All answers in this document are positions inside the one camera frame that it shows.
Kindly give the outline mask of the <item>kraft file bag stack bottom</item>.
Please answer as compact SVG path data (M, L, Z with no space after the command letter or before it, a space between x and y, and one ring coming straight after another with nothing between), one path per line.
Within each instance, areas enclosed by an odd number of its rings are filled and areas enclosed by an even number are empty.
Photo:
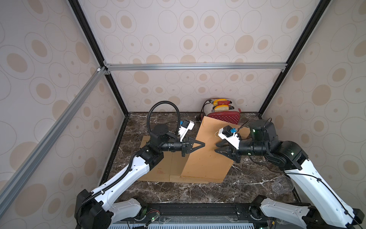
M184 183L222 183L228 174L233 160L216 153L216 143L222 139L218 132L225 126L239 128L239 125L233 125L224 121L204 117L196 140L204 142L205 147L194 151L188 157L185 167L181 173L180 179Z

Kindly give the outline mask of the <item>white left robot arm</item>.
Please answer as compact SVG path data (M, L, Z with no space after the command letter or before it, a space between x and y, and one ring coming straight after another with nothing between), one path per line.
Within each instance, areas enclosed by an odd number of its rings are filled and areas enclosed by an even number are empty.
M138 198L117 203L116 200L139 178L150 172L163 159L165 152L190 154L205 146L204 142L186 137L194 127L193 121L180 122L178 133L159 124L149 132L149 141L132 155L129 164L107 182L88 192L82 190L76 199L74 217L78 229L107 229L115 222L144 219L147 205Z

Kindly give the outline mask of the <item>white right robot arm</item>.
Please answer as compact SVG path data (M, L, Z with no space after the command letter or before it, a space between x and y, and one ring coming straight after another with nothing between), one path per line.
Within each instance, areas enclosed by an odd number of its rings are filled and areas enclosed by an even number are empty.
M321 177L305 151L295 142L280 141L275 125L263 119L249 125L248 139L239 130L225 126L218 131L217 153L240 162L242 156L262 156L292 179L310 199L310 206L296 206L258 195L250 204L251 217L276 218L303 229L353 229L365 215L346 204Z

